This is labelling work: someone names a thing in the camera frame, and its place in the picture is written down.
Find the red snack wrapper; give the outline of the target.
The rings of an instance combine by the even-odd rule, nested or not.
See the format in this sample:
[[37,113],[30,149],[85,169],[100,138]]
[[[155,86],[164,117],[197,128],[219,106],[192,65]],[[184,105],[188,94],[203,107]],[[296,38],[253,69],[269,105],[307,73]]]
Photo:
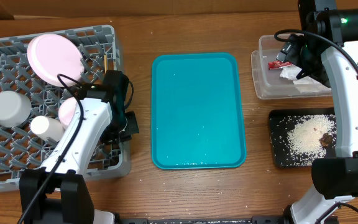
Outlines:
[[274,62],[268,63],[268,69],[269,70],[276,70],[276,69],[282,69],[284,67],[292,66],[291,62],[281,62],[279,60],[276,60]]

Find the white napkin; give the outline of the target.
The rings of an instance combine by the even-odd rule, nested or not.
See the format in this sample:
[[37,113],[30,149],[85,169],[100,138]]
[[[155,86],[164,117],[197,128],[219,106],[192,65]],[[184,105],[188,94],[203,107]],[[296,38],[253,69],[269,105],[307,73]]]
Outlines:
[[297,79],[300,72],[301,68],[291,65],[282,68],[280,77],[291,80],[300,93],[314,93],[325,89],[325,86],[310,77]]

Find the pink small bowl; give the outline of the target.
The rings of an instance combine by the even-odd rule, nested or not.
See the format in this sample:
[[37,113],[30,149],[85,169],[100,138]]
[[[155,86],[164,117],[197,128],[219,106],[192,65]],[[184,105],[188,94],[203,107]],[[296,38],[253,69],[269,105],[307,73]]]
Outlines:
[[66,99],[59,107],[58,119],[62,124],[63,128],[66,129],[76,110],[76,100],[74,97]]

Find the white cup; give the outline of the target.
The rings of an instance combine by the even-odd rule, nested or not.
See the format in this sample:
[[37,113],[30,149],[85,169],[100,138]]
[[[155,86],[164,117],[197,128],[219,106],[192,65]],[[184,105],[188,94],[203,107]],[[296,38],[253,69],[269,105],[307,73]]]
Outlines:
[[52,139],[56,142],[61,140],[65,132],[58,120],[46,116],[35,117],[30,123],[30,130],[44,141]]

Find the white round plate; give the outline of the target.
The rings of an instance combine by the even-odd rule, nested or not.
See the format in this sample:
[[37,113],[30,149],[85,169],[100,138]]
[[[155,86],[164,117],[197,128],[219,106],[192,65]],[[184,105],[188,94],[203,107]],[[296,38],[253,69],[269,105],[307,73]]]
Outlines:
[[42,34],[33,38],[27,47],[27,59],[31,69],[43,81],[61,87],[57,75],[69,77],[62,80],[73,86],[81,80],[85,68],[82,54],[76,45],[57,34]]

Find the grey dishwasher rack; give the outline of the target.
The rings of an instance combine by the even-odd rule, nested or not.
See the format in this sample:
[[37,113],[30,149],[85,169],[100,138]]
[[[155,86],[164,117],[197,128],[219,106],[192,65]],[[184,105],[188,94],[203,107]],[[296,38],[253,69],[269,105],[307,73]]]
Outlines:
[[[104,61],[115,70],[123,70],[123,51],[110,25],[59,30],[57,34],[72,41],[80,51],[85,69],[80,77],[86,83],[104,78]],[[32,71],[26,56],[34,34],[0,38],[0,92],[14,91],[28,97],[32,104],[29,117],[20,125],[0,125],[0,192],[17,190],[25,169],[37,168],[57,146],[54,140],[42,140],[30,130],[36,116],[56,118],[60,105],[71,95],[64,88],[50,85]]]

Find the grey small bowl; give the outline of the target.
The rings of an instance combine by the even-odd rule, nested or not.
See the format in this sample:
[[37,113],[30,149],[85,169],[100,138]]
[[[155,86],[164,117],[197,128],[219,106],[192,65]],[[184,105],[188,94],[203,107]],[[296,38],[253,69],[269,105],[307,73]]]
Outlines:
[[31,108],[25,95],[14,91],[0,92],[0,125],[12,128],[22,124],[29,117]]

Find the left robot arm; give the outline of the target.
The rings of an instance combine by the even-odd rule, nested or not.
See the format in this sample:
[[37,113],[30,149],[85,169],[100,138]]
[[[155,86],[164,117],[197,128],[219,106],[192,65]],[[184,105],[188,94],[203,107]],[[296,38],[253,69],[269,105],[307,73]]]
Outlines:
[[132,99],[133,84],[117,70],[107,70],[100,84],[82,83],[73,95],[76,110],[55,150],[19,181],[19,223],[114,223],[115,215],[95,209],[84,174],[98,142],[124,146],[139,133]]

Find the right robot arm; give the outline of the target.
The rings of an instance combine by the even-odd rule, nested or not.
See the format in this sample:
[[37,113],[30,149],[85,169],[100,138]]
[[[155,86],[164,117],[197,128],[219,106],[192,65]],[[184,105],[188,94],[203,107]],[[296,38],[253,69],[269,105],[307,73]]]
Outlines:
[[334,1],[299,0],[301,29],[288,30],[277,55],[331,89],[336,115],[334,158],[316,159],[313,184],[288,206],[279,223],[323,223],[358,197],[358,9]]

